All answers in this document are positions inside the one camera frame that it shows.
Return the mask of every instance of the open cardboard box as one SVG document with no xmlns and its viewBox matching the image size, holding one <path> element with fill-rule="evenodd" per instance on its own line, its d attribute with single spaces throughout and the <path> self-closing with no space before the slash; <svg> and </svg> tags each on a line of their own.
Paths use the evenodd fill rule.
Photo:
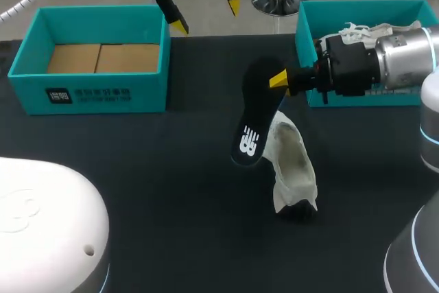
<svg viewBox="0 0 439 293">
<path fill-rule="evenodd" d="M 47 73 L 135 73 L 156 72 L 160 46 L 55 45 Z"/>
<path fill-rule="evenodd" d="M 170 53 L 157 5 L 40 8 L 8 77 L 29 115 L 160 113 Z"/>
</svg>

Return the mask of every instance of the shoe insole logo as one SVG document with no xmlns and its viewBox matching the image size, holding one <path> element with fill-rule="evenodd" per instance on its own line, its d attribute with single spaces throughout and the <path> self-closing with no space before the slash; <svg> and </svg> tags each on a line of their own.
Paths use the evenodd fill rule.
<svg viewBox="0 0 439 293">
<path fill-rule="evenodd" d="M 250 127 L 244 127 L 244 134 L 241 137 L 241 143 L 239 149 L 242 153 L 247 154 L 250 157 L 254 156 L 256 152 L 256 142 L 259 139 L 259 134 L 250 129 Z"/>
</svg>

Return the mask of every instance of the cardboard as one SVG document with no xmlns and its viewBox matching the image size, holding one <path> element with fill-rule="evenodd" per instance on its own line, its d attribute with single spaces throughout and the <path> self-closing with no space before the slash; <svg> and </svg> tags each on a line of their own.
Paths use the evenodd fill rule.
<svg viewBox="0 0 439 293">
<path fill-rule="evenodd" d="M 100 44 L 55 45 L 47 73 L 94 73 Z"/>
<path fill-rule="evenodd" d="M 96 73 L 157 72 L 159 45 L 102 45 Z"/>
<path fill-rule="evenodd" d="M 144 73 L 157 72 L 160 46 L 56 45 L 47 73 Z"/>
</svg>

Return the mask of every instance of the black logo on box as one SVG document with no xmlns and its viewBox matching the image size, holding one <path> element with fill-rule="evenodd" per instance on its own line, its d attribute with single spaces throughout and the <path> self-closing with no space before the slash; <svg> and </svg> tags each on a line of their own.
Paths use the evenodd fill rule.
<svg viewBox="0 0 439 293">
<path fill-rule="evenodd" d="M 71 97 L 67 89 L 46 89 L 50 103 L 53 104 L 71 104 Z"/>
</svg>

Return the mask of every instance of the teal box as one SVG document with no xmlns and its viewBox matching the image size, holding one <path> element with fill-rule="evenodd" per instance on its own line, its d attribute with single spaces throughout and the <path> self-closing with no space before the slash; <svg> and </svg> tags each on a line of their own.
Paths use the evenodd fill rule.
<svg viewBox="0 0 439 293">
<path fill-rule="evenodd" d="M 157 44 L 157 71 L 47 74 L 62 44 Z M 8 77 L 28 115 L 163 112 L 170 48 L 157 5 L 40 8 Z"/>
<path fill-rule="evenodd" d="M 315 39 L 348 27 L 347 22 L 373 27 L 381 23 L 410 25 L 419 20 L 423 27 L 439 21 L 426 0 L 351 0 L 303 1 L 300 4 L 296 48 L 301 67 L 311 67 L 317 60 Z M 387 91 L 382 86 L 361 97 L 343 97 L 328 93 L 323 104 L 317 91 L 307 92 L 310 106 L 412 106 L 420 104 L 419 88 Z"/>
</svg>

